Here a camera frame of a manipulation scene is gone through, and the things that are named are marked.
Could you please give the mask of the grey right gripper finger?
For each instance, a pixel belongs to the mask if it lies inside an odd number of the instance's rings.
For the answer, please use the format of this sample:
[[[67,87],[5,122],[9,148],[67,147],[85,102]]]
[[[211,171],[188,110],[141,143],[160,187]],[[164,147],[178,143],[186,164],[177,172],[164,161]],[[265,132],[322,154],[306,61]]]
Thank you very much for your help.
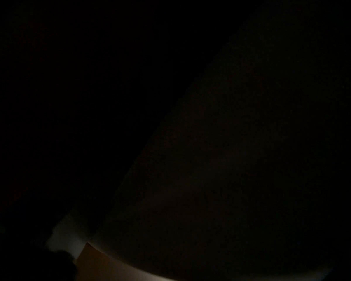
[[[86,222],[76,214],[69,213],[52,229],[46,247],[53,252],[66,251],[78,259],[89,240]]]

